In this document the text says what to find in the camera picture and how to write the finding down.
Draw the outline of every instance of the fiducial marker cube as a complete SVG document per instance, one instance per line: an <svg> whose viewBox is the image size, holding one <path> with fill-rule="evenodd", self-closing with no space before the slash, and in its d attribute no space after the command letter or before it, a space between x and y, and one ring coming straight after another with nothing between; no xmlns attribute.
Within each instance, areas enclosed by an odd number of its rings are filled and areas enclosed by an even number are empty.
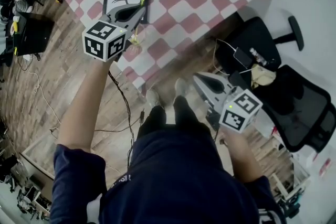
<svg viewBox="0 0 336 224"><path fill-rule="evenodd" d="M82 33L84 53L108 61L125 50L127 29L96 20Z"/></svg>
<svg viewBox="0 0 336 224"><path fill-rule="evenodd" d="M224 105L219 123L242 133L255 120L262 105L254 94L245 90Z"/></svg>

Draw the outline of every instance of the phone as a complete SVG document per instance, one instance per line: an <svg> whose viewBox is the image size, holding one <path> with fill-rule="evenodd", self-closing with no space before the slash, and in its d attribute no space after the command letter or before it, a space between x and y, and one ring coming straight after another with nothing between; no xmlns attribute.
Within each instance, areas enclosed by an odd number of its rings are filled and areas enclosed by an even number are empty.
<svg viewBox="0 0 336 224"><path fill-rule="evenodd" d="M250 69L253 64L253 58L244 53L239 47L233 54L233 57L240 62L246 69Z"/></svg>

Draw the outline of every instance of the human arm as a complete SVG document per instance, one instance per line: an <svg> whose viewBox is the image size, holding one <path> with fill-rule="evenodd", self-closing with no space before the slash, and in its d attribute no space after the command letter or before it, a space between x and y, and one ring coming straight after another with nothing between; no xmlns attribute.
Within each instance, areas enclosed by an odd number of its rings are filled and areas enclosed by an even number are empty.
<svg viewBox="0 0 336 224"><path fill-rule="evenodd" d="M250 149L244 134L236 133L229 128L221 128L222 136L227 143L231 157L235 178L242 183L252 182L262 176L252 150Z"/></svg>
<svg viewBox="0 0 336 224"><path fill-rule="evenodd" d="M58 144L90 152L101 97L111 62L95 60L65 113Z"/></svg>
<svg viewBox="0 0 336 224"><path fill-rule="evenodd" d="M87 204L107 191L106 163L91 154L90 148L110 65L99 60L92 63L62 119L54 157L50 223L86 223Z"/></svg>
<svg viewBox="0 0 336 224"><path fill-rule="evenodd" d="M253 197L259 209L260 223L286 223L286 218L272 195L269 180L262 174L245 134L224 127L220 132L229 150L235 178L244 184Z"/></svg>

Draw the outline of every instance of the wooden floor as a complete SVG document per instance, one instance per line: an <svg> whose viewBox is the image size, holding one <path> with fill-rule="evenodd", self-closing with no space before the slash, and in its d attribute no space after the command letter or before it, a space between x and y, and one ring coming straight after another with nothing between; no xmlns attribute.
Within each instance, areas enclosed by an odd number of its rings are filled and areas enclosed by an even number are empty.
<svg viewBox="0 0 336 224"><path fill-rule="evenodd" d="M38 6L34 10L53 19L55 26L48 47L41 54L41 61L34 58L29 65L29 70L38 74L44 96L61 120L90 68L92 58L82 51L81 33L84 26L66 3L59 4L55 0L45 0L44 7ZM233 16L223 22L215 33L220 37L225 37L239 23L239 19ZM191 86L191 76L194 72L214 70L212 65L214 47L214 42L207 39L200 40L184 55L164 68L160 73L160 79L156 77L150 81L149 85L153 85L166 105L168 122L174 122L171 104L174 98L174 84L178 77L183 77L189 82L188 102L199 120L205 122L206 106ZM53 175L52 156L55 139L49 129L59 127L59 124L43 99L41 89L34 92L34 88L38 85L37 76L28 71L22 71L19 64L26 69L22 57L15 57L10 68L3 67L5 83L2 84L2 91L0 91L1 116L9 127L8 135L18 153L23 152L34 141L44 136L39 143L28 150L28 154L41 168ZM133 84L120 73L116 65L112 65L110 70L114 76L119 75L117 80L132 112L131 122L139 117L143 109L145 115L148 115L150 108ZM116 86L108 79L96 129L120 130L126 126L125 104ZM139 124L136 123L133 126L135 134L138 129ZM265 139L257 131L251 132L247 138L264 173L269 177L275 172L282 182L287 181L291 184L292 165L288 152L273 149L272 141ZM119 133L96 132L95 134L92 150L107 162L108 186L111 186L120 173L124 173L127 169L127 151L130 148L130 141L129 130ZM224 167L232 172L225 145L218 145L218 150Z"/></svg>

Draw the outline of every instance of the black cable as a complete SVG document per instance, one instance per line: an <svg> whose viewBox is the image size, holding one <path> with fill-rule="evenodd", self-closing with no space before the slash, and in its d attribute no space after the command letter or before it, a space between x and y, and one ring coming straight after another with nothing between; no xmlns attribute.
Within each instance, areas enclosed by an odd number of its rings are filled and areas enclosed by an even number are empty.
<svg viewBox="0 0 336 224"><path fill-rule="evenodd" d="M115 78L112 76L111 72L109 71L109 77L111 78L111 80L114 82L114 84L117 86L118 90L120 91L120 94L126 104L126 109L127 109L127 114L128 114L128 125L129 125L129 128L130 128L130 132L131 132L131 135L132 135L132 138L131 138L131 148L130 150L127 152L127 168L130 167L130 156L131 156L131 153L132 153L132 150L133 150L133 144L134 144L134 133L133 133L133 130L132 130L132 125L131 125L131 110L130 110L130 105L128 104L128 101L123 93L123 91L120 89L119 87L119 83L115 80Z"/></svg>
<svg viewBox="0 0 336 224"><path fill-rule="evenodd" d="M140 119L140 117L138 117L138 118L131 124L131 127L132 127L133 125L135 125L135 124L139 121L139 119ZM115 130L101 130L101 129L98 129L98 130L95 130L95 132L120 133L120 132L123 132L123 131L127 130L128 128L129 128L129 126L125 127L125 128L122 129L122 130L117 130L117 131L115 131Z"/></svg>
<svg viewBox="0 0 336 224"><path fill-rule="evenodd" d="M215 135L215 138L214 138L214 142L215 142L215 143L216 143L216 139L217 139L218 132L219 132L219 127L218 127L218 129L217 129L217 131L216 131L216 135Z"/></svg>

